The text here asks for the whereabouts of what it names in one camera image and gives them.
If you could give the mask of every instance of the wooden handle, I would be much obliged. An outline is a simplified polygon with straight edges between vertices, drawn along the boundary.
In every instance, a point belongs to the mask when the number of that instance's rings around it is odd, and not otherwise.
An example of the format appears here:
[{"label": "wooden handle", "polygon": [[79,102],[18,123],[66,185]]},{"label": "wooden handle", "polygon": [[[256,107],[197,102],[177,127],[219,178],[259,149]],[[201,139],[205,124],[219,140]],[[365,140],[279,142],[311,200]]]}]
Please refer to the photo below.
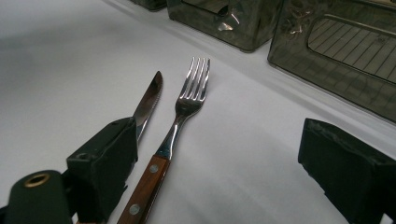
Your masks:
[{"label": "wooden handle", "polygon": [[118,224],[146,223],[151,206],[154,204],[161,183],[165,178],[170,161],[160,156],[152,156],[140,177],[131,199],[126,204]]}]

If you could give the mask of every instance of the white tablecloth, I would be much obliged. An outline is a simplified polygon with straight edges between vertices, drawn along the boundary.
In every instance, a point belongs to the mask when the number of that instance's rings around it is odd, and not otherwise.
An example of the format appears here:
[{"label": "white tablecloth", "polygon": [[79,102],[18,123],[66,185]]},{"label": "white tablecloth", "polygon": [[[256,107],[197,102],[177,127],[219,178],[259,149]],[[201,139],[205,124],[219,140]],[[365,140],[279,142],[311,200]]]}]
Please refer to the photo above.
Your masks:
[{"label": "white tablecloth", "polygon": [[181,133],[149,223],[347,223],[297,162],[305,118],[330,122],[396,158],[396,125],[124,0],[0,3],[0,206],[30,173],[130,117],[157,71],[163,94],[116,223],[169,130],[191,58],[211,59],[203,109]]}]

